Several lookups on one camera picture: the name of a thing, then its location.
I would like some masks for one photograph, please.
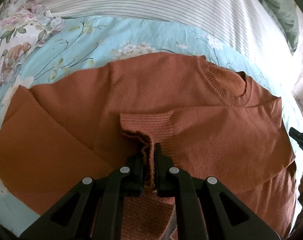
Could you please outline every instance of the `brown sweater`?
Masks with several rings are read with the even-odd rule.
[[[216,176],[280,235],[288,230],[295,163],[281,99],[204,56],[148,54],[19,87],[0,130],[0,178],[41,215],[83,177],[122,167],[140,141],[149,186],[160,142],[175,166]],[[148,189],[126,199],[122,239],[160,239],[173,210]]]

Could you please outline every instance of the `green fabric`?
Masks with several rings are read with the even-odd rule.
[[[298,17],[293,0],[259,0],[259,2],[284,34],[293,55],[299,37]]]

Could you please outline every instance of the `blue floral bed sheet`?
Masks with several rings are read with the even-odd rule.
[[[65,29],[35,49],[20,65],[12,82],[0,88],[0,127],[10,97],[18,85],[52,83],[70,73],[104,66],[118,59],[146,53],[168,52],[205,55],[207,60],[233,71],[244,71],[272,94],[282,97],[282,117],[303,132],[303,117],[291,94],[268,73],[240,53],[194,26],[176,22],[92,16],[67,19]],[[297,181],[303,172],[303,151],[291,139],[296,154]],[[301,206],[295,210],[295,220]],[[0,223],[19,236],[39,215],[16,199],[0,180]]]

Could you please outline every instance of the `bed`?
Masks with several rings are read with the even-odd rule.
[[[181,11],[176,11],[170,0],[158,0],[150,9],[152,0],[104,0],[98,8],[94,6],[97,1],[86,1],[37,1],[50,9],[53,17],[65,17],[64,28],[48,36],[41,48],[34,48],[0,86],[0,127],[10,103],[7,96],[18,85],[51,83],[76,70],[166,51],[205,55],[216,65],[245,71],[282,97],[287,131],[294,127],[303,132],[303,117],[290,94],[300,69],[293,67],[283,33],[258,0],[180,0]],[[291,143],[300,181],[303,151],[292,139]],[[294,221],[300,211],[297,202]],[[38,217],[0,180],[0,224],[19,236]]]

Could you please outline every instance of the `striped bedding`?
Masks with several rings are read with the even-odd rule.
[[[38,0],[55,15],[178,21],[202,28],[291,91],[299,75],[281,31],[257,0]]]

